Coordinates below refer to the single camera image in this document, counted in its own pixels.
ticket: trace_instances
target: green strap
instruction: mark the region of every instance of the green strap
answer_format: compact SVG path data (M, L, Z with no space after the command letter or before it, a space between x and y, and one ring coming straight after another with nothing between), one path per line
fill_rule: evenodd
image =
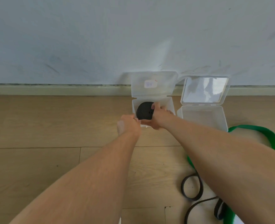
M254 130L254 131L259 131L262 133L265 137L270 142L271 147L275 150L275 133L272 132L271 130L265 128L265 127L259 127L259 126L254 126L254 125L238 125L234 127L230 127L228 132L232 132L236 128L243 128L243 129L248 129L248 130ZM195 168L193 165L192 161L190 160L189 156L187 157L188 163ZM226 211L225 218L223 219L223 224L233 224L234 223L234 218L235 218L235 213L229 208Z

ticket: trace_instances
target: white wall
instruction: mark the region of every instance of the white wall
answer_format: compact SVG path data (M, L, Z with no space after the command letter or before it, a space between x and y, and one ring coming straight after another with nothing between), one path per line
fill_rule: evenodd
M0 0L0 83L226 65L233 85L275 85L275 0Z

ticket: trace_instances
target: transparent hinged box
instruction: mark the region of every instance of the transparent hinged box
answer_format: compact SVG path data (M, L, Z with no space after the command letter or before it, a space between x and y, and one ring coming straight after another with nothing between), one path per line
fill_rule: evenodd
M172 97L177 83L177 72L134 72L131 75L132 112L136 116L139 105L146 101L160 102L175 114Z
M188 121L228 131L225 113L220 106L229 90L229 77L186 76L177 116Z

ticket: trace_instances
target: person's right arm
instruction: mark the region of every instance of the person's right arm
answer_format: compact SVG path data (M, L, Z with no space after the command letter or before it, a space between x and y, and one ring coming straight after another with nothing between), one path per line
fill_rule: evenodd
M275 150L183 120L155 103L152 120L182 145L208 186L248 223L275 223Z

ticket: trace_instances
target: person's left hand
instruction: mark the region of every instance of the person's left hand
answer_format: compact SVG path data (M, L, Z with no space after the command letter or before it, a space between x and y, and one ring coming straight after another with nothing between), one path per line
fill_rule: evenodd
M140 120L131 115L122 115L121 119L117 122L118 135L123 133L132 133L134 136L141 135Z

